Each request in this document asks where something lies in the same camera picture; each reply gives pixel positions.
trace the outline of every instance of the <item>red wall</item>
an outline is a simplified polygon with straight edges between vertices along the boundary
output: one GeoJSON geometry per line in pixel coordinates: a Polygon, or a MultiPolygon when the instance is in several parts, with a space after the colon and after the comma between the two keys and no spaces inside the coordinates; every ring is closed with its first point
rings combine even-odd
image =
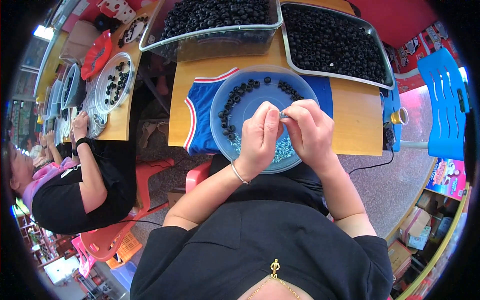
{"type": "Polygon", "coordinates": [[[395,49],[438,20],[425,0],[348,0],[371,23],[382,41],[395,49]]]}

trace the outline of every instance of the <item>poster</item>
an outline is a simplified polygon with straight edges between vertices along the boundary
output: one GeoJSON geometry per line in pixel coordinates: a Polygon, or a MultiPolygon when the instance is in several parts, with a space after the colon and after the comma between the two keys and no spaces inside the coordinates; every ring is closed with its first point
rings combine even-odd
{"type": "Polygon", "coordinates": [[[463,161],[439,157],[425,189],[461,201],[465,180],[463,161]]]}

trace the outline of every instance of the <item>table leg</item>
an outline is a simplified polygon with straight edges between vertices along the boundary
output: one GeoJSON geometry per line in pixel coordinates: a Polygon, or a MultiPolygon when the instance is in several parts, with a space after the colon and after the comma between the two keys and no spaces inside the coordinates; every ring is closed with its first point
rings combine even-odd
{"type": "Polygon", "coordinates": [[[140,65],[138,67],[138,74],[140,75],[144,83],[147,85],[147,87],[150,89],[150,91],[153,93],[153,95],[155,96],[157,101],[160,103],[160,105],[163,107],[163,109],[167,112],[167,115],[170,116],[170,108],[165,102],[163,96],[158,93],[155,85],[150,80],[150,76],[148,76],[148,70],[144,66],[140,65]]]}

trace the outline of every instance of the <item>finger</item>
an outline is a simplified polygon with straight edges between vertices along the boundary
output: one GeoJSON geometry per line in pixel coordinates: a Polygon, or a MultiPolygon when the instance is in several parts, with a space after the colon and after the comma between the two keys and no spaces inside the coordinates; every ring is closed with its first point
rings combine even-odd
{"type": "Polygon", "coordinates": [[[278,127],[280,125],[280,116],[277,109],[270,109],[265,117],[264,123],[264,141],[262,146],[266,148],[275,148],[278,127]]]}
{"type": "Polygon", "coordinates": [[[251,117],[251,120],[254,124],[258,125],[264,125],[265,124],[265,117],[267,115],[267,112],[270,109],[276,108],[272,103],[265,101],[262,103],[258,108],[257,111],[253,114],[251,117]]]}
{"type": "Polygon", "coordinates": [[[278,140],[278,138],[283,134],[283,123],[282,122],[279,122],[278,124],[278,131],[276,133],[276,139],[278,140]]]}
{"type": "Polygon", "coordinates": [[[302,99],[293,102],[292,105],[306,108],[312,115],[315,125],[320,126],[323,123],[324,116],[322,114],[322,110],[315,101],[311,99],[302,99]]]}
{"type": "Polygon", "coordinates": [[[297,121],[292,118],[284,118],[282,122],[287,127],[288,134],[290,135],[290,140],[294,149],[300,149],[303,147],[303,139],[301,136],[301,130],[297,121]]]}
{"type": "Polygon", "coordinates": [[[292,105],[284,109],[283,112],[297,121],[301,130],[302,140],[305,141],[305,138],[315,136],[317,126],[313,121],[311,113],[306,108],[292,105]]]}

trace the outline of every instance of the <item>blue plastic chair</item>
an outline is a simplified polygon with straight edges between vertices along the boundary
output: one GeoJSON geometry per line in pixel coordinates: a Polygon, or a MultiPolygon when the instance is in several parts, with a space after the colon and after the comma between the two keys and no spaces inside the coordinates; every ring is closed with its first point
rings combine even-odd
{"type": "Polygon", "coordinates": [[[463,161],[468,96],[458,65],[446,48],[417,63],[432,103],[433,125],[428,142],[400,141],[402,147],[426,148],[434,157],[463,161]]]}

